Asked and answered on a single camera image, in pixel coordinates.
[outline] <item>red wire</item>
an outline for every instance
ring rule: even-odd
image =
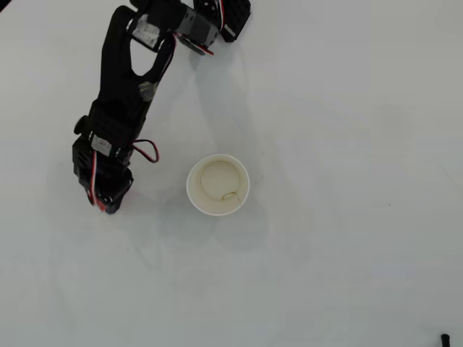
[[[88,192],[88,199],[90,200],[90,204],[95,204],[95,170],[96,170],[96,150],[93,151],[92,154],[92,170],[90,171],[90,191]]]
[[[133,149],[139,152],[141,155],[143,155],[149,162],[151,163],[159,162],[159,151],[158,151],[158,148],[156,147],[156,144],[151,140],[135,140],[133,143],[139,143],[139,142],[149,142],[154,148],[154,152],[156,153],[156,159],[152,159],[144,150],[132,144]]]
[[[220,28],[220,30],[222,30],[225,26],[225,8],[224,8],[224,0],[219,0],[220,1],[220,4],[221,4],[221,12],[222,12],[222,26]]]

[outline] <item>white label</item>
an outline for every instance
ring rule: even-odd
[[[101,154],[104,154],[106,157],[109,157],[109,153],[111,153],[112,147],[113,146],[111,146],[111,143],[109,143],[105,139],[102,139],[101,137],[93,135],[92,148],[94,150],[97,150]]]

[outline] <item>paper cup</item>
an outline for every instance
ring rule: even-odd
[[[192,204],[206,215],[229,215],[238,210],[249,194],[246,168],[228,154],[211,154],[199,160],[187,178]]]

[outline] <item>white wire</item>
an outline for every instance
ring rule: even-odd
[[[90,178],[90,193],[92,194],[93,203],[96,203],[95,180],[96,180],[96,150],[93,151],[92,177]]]
[[[218,1],[218,9],[220,10],[220,18],[221,18],[221,26],[220,30],[224,28],[224,9],[222,7],[222,0],[217,0]]]

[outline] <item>sticker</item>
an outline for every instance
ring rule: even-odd
[[[143,101],[152,101],[156,94],[156,89],[158,89],[158,83],[144,82],[138,85],[138,89],[140,89],[140,95]]]
[[[133,37],[142,41],[148,47],[154,48],[159,38],[159,28],[148,23],[148,15],[144,14],[137,23],[137,27],[133,30]]]
[[[109,157],[109,153],[111,153],[112,147],[113,146],[111,145],[111,143],[109,143],[105,139],[102,139],[101,137],[93,135],[92,148],[94,150],[97,150],[101,154],[104,154],[106,157]]]

